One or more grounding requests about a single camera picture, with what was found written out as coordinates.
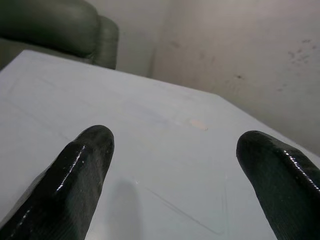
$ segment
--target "white table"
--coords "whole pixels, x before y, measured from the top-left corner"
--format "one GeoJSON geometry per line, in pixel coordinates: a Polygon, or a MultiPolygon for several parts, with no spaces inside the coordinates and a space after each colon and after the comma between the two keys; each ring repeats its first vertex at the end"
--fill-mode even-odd
{"type": "Polygon", "coordinates": [[[0,73],[0,219],[96,124],[115,151],[87,240],[275,240],[238,138],[263,131],[320,166],[217,95],[24,51],[0,73]]]}

